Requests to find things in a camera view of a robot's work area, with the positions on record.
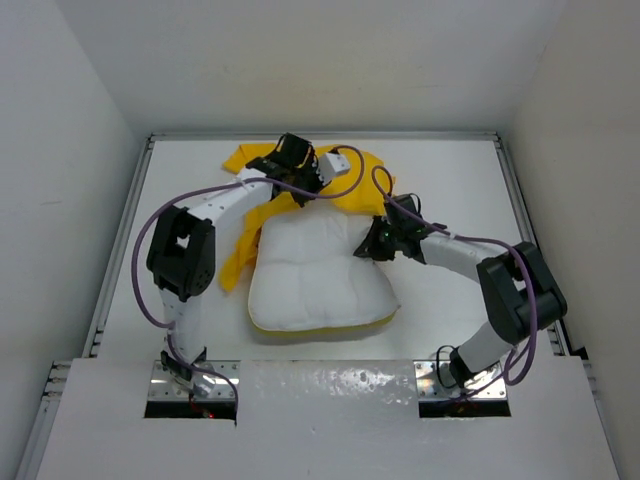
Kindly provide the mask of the yellow pillowcase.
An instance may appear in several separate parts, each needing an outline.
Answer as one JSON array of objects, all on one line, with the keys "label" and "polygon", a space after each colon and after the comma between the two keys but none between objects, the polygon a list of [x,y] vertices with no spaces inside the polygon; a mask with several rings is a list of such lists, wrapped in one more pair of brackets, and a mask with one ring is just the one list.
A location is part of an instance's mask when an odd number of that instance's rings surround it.
[{"label": "yellow pillowcase", "polygon": [[[242,144],[223,163],[223,168],[230,173],[237,174],[256,157],[270,153],[274,148],[272,143]],[[336,199],[330,204],[337,209],[351,214],[381,215],[384,212],[383,197],[379,189],[374,186],[379,183],[382,188],[391,190],[395,179],[381,174],[374,175],[372,170],[382,166],[384,162],[369,152],[357,154],[353,151],[345,153],[352,164],[352,170],[344,176],[333,180],[322,190],[324,195],[336,194],[353,187],[350,193]],[[258,255],[258,244],[261,229],[270,218],[299,210],[292,195],[283,193],[275,200],[254,208],[244,217],[243,230],[235,242],[234,250],[226,258],[225,263],[218,269],[218,284],[225,291],[232,291],[237,285],[245,267],[253,267]]]}]

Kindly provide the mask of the white pillow yellow edge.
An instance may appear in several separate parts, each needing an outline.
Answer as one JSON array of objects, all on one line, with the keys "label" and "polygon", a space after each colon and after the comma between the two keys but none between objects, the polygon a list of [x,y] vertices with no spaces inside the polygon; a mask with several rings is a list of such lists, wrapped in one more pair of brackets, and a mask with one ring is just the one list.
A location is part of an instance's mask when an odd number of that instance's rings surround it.
[{"label": "white pillow yellow edge", "polygon": [[276,215],[261,229],[248,312],[262,332],[346,331],[400,308],[376,263],[354,255],[372,218],[330,206]]}]

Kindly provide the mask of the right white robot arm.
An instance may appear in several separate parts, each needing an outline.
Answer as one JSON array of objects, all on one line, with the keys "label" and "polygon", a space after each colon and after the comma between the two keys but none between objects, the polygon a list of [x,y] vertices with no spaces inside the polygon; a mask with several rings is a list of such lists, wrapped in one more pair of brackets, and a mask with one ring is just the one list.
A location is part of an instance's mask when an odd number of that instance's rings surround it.
[{"label": "right white robot arm", "polygon": [[567,301],[541,251],[531,242],[509,245],[456,235],[443,224],[424,220],[420,207],[411,194],[387,198],[384,215],[374,217],[355,256],[383,262],[403,254],[476,282],[487,320],[451,350],[446,372],[438,381],[445,388],[463,389],[499,362],[507,369],[521,362],[516,376],[503,376],[508,385],[519,383],[535,359],[538,331],[567,312]]}]

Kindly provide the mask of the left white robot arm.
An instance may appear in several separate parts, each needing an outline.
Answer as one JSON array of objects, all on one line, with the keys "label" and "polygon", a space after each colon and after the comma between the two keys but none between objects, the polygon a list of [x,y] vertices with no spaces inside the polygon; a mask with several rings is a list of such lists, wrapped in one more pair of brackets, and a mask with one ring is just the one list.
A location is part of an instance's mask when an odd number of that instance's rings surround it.
[{"label": "left white robot arm", "polygon": [[191,382],[197,363],[206,359],[199,296],[216,274],[217,235],[272,202],[287,186],[313,193],[323,188],[312,144],[289,133],[201,203],[191,208],[171,205],[159,214],[146,267],[169,325],[161,362],[182,383]]}]

